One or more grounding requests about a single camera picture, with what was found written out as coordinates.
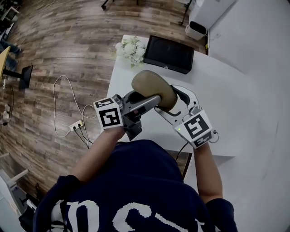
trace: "white flowers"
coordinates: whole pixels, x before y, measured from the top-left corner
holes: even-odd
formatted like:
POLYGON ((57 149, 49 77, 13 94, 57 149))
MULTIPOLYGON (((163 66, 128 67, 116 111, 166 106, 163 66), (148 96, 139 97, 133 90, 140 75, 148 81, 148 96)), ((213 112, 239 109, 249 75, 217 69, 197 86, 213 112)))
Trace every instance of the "white flowers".
POLYGON ((122 43, 117 43, 115 48, 116 54, 128 59, 131 67, 142 64, 146 47, 136 36, 124 39, 122 43))

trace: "beige pad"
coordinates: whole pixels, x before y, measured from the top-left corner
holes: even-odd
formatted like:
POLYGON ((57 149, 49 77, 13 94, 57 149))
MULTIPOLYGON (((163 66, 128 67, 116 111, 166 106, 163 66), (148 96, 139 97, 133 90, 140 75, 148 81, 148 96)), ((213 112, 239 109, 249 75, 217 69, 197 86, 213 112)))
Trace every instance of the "beige pad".
POLYGON ((161 76, 149 70, 141 71, 133 78, 132 88, 145 97, 159 95, 161 102, 158 106, 163 110, 170 111, 177 102, 177 95, 171 86, 161 76))

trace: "hand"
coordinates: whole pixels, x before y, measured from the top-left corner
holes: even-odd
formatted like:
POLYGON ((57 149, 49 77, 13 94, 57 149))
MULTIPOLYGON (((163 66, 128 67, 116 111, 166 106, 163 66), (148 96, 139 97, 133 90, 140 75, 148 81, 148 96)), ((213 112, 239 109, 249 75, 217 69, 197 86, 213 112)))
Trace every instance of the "hand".
POLYGON ((117 140, 119 140, 124 136, 125 130, 123 126, 118 126, 118 127, 105 129, 104 133, 109 134, 110 136, 113 136, 117 138, 117 140))

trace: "white table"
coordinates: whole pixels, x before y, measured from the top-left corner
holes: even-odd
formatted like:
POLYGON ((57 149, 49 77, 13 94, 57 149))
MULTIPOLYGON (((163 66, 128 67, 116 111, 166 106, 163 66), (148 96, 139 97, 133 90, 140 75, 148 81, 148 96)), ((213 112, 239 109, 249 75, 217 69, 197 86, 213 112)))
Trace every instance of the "white table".
MULTIPOLYGON (((140 39, 144 44, 149 40, 143 37, 140 39)), ((161 75, 169 84, 184 86, 196 94, 211 124, 220 135, 219 142, 211 145, 214 155, 242 155, 242 147, 253 140, 251 129, 257 121, 257 96, 255 86, 248 76, 196 51, 192 70, 186 75, 149 64, 131 68, 126 60, 117 57, 107 96, 112 97, 117 93, 123 97, 133 90, 133 77, 146 69, 161 75)), ((134 140, 153 140, 164 149, 175 151, 179 151, 185 144, 172 126, 154 109, 141 117, 141 123, 143 131, 134 140)), ((121 140, 129 141, 126 135, 121 140)), ((192 152, 193 148, 187 145, 183 151, 192 152)))

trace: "wrist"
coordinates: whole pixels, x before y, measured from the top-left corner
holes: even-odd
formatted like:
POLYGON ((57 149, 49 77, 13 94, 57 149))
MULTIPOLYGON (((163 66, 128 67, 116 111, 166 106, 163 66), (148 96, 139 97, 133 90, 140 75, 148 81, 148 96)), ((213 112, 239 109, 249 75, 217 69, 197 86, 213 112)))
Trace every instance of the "wrist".
POLYGON ((104 136, 106 137, 106 139, 109 139, 109 140, 112 140, 112 141, 115 141, 115 142, 117 142, 120 138, 123 137, 122 135, 120 135, 116 131, 108 130, 108 129, 104 130, 102 132, 102 134, 104 134, 104 136))
POLYGON ((194 149, 194 151, 196 154, 211 154, 211 150, 208 143, 198 147, 197 149, 194 149))

